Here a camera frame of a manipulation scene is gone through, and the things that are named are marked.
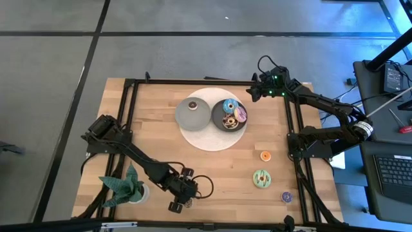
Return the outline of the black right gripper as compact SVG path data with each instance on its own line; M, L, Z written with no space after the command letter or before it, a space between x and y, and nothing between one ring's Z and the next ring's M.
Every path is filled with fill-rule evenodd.
M261 83L259 88L251 86L249 89L246 89L246 92L251 95L253 102L260 100L261 96L284 97L290 93L287 87L290 81L289 71L284 66L275 67L270 71L259 74L259 76L257 73L253 73L252 81L257 84L259 80Z

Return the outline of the pink frosted donut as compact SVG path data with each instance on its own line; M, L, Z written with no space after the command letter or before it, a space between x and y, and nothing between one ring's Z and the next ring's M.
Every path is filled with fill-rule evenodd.
M247 120L247 112L241 106L234 109L234 116L238 122L245 122Z

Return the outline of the large chocolate sprinkled donut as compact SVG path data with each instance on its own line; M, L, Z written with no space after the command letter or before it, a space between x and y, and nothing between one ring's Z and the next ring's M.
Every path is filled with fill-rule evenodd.
M226 113L222 119L222 125L228 130L234 130L238 127L238 120L235 118L234 114Z

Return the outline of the green chocolate drizzle donut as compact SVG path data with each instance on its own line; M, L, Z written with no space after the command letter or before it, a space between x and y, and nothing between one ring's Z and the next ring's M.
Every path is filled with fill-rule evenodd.
M268 188L272 183L269 172L263 169L256 170L252 176L252 180L254 185L260 189Z

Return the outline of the blue frosted donut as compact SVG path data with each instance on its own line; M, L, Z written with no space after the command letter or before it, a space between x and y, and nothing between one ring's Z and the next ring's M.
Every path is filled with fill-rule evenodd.
M234 113L234 110L239 106L239 103L235 99L225 99L223 101L223 111L228 114Z

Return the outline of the white plant pot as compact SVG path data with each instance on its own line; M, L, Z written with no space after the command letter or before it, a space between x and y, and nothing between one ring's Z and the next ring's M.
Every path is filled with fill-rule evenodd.
M147 184L143 184L142 188L144 190L144 193L142 194L142 198L136 202L133 201L129 201L130 204L143 204L145 202L147 202L147 200L149 199L150 196L150 189L149 186Z

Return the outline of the dark grey plate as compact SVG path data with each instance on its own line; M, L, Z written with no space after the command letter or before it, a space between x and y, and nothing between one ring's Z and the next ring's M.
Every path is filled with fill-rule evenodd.
M235 131L239 131L240 129L242 129L247 122L240 122L238 124L237 127L235 127L234 129L228 129L226 127L224 127L223 125L223 118L226 115L225 111L223 110L223 103L225 102L225 99L220 100L219 102L217 102L214 106L213 109L211 111L211 120L214 123L214 125L221 131L226 131L226 132L235 132Z

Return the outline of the green artificial plant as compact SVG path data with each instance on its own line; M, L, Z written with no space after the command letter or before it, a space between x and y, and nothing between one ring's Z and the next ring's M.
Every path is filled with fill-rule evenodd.
M119 204L129 203L129 201L136 202L142 198L144 190L143 181L138 179L138 173L130 163L125 179L118 179L115 177L99 177L103 184L108 187L115 195L103 203L103 208L112 208Z

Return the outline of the light grey plate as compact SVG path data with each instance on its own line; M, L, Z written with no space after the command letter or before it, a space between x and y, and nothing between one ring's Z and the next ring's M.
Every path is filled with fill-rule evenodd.
M198 108L194 111L188 109L188 103L196 101ZM199 131L208 125L211 119L210 106L201 98L188 97L182 100L175 109L175 120L178 125L188 131Z

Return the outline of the white paper sheet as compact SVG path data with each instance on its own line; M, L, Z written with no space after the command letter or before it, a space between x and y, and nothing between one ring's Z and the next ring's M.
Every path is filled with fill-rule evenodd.
M338 155L330 158L329 163L333 168L345 169L345 152L341 152Z

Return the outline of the dark grey side desk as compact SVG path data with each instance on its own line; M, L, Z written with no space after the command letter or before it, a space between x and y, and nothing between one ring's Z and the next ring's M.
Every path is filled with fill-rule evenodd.
M374 131L371 139L377 142L412 145L412 132L399 132L403 125L412 126L412 111L399 110L397 106L401 103L397 101L382 107L385 102L394 97L384 95L382 89L384 74L367 70L362 61L355 61L353 69L365 114L372 114L370 121L373 123Z

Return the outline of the black power adapter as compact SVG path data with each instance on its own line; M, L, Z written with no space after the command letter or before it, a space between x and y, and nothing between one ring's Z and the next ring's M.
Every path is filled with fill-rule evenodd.
M382 90L384 93L395 93L403 90L403 75L393 64L385 64Z

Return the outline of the black pole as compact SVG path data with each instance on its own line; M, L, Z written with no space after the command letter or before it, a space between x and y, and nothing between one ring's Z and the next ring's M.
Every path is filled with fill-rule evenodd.
M390 44L383 52L378 54L373 60L371 60L366 68L371 71L377 71L382 65L384 65L388 60L390 60L399 51L405 48L409 43L412 42L412 27L402 34L398 39L396 39L392 44Z

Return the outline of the black laptop keyboard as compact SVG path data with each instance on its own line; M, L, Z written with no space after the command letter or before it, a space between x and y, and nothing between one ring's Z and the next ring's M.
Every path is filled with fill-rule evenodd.
M412 156L373 156L382 194L412 205Z

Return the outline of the black floor object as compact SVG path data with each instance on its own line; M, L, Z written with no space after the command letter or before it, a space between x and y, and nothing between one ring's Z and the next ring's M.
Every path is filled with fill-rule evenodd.
M18 147L14 144L9 144L7 142L0 141L0 154L2 152L12 152L15 154L22 155L25 152L24 148Z

